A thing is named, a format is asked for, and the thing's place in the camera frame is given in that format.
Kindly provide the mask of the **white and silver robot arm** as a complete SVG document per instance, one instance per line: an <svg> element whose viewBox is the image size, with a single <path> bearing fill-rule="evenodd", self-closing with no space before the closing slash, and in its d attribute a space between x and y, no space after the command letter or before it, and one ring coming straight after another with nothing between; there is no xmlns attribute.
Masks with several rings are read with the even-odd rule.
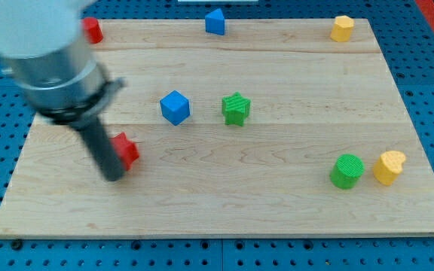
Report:
<svg viewBox="0 0 434 271"><path fill-rule="evenodd" d="M89 1L0 1L0 59L28 103L77 131L107 181L125 169L99 120L124 80L112 80L84 34Z"/></svg>

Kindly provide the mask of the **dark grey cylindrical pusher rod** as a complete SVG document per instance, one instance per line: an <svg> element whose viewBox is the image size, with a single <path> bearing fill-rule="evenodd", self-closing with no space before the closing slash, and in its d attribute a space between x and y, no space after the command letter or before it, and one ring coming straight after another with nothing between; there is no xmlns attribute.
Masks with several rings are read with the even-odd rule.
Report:
<svg viewBox="0 0 434 271"><path fill-rule="evenodd" d="M83 125L75 126L74 129L92 155L105 180L118 181L123 178L124 166L99 118L93 118Z"/></svg>

